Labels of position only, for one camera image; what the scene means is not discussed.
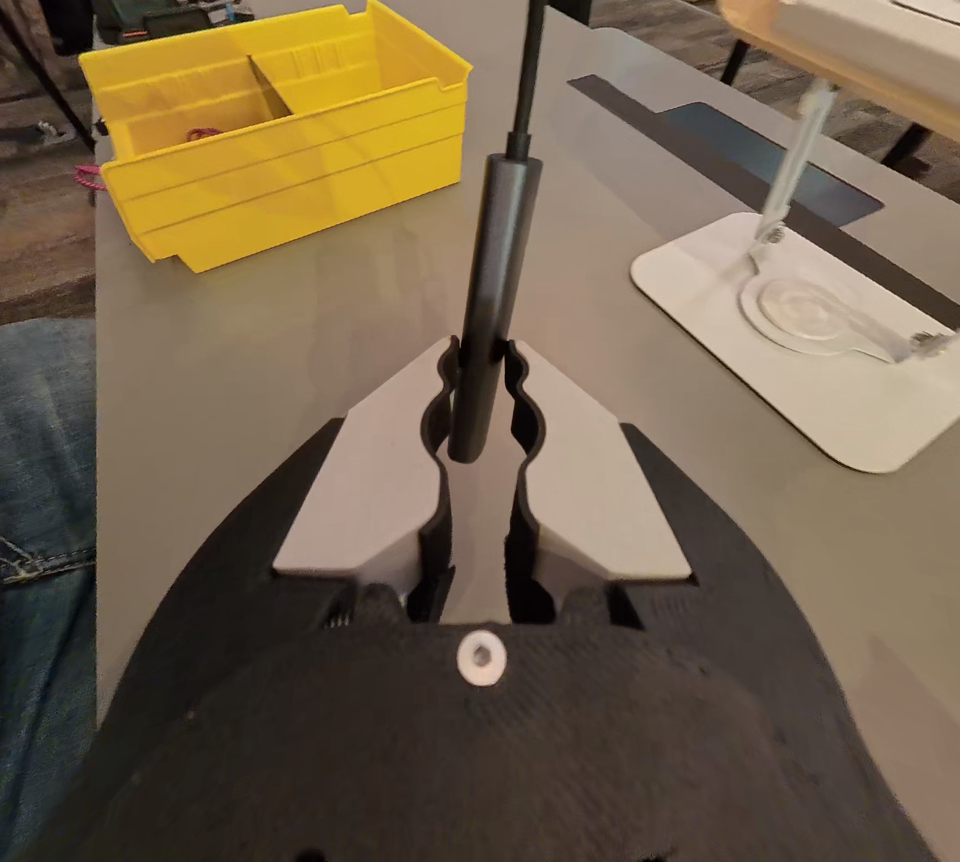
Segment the person's blue jeans leg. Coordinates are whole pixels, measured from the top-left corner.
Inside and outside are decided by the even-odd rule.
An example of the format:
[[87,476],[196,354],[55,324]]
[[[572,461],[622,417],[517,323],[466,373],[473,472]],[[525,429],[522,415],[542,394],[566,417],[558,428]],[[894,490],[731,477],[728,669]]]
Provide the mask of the person's blue jeans leg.
[[95,730],[96,332],[1,329],[1,858],[32,844]]

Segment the black electronic device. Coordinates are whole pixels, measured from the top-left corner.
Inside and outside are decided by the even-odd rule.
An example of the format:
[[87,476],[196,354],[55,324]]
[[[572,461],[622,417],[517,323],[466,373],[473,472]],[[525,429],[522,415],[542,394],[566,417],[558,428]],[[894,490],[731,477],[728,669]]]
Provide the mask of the black electronic device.
[[99,39],[108,46],[214,28],[206,9],[179,0],[92,0],[92,7]]

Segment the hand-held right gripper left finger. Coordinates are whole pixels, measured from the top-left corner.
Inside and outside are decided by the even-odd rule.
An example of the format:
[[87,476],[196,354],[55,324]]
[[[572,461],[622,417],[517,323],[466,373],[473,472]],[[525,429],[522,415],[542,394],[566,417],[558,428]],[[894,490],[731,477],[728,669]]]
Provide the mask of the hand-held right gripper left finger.
[[459,340],[440,339],[352,407],[273,560],[283,576],[383,584],[437,622],[455,572],[447,469]]

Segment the grey usb hub with cable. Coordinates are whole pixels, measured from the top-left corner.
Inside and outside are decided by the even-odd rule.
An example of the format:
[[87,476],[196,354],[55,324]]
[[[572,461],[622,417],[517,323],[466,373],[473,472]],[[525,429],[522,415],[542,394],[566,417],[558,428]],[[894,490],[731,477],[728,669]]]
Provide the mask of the grey usb hub with cable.
[[548,1],[528,0],[512,128],[504,153],[486,159],[447,445],[463,464],[486,445],[543,170],[530,122]]

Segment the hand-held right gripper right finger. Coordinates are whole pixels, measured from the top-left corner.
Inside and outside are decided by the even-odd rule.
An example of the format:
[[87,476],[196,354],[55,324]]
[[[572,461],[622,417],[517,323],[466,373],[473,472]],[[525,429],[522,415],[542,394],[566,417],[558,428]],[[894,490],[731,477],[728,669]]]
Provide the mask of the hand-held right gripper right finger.
[[505,384],[524,453],[504,543],[510,620],[551,624],[581,588],[694,580],[614,414],[526,342],[509,343]]

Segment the yellow plastic bin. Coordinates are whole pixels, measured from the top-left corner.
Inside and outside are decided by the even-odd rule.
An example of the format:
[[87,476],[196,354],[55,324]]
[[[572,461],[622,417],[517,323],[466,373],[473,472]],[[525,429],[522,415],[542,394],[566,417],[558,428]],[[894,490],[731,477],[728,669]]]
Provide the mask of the yellow plastic bin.
[[473,66],[390,7],[88,52],[101,176],[151,262],[200,273],[457,184]]

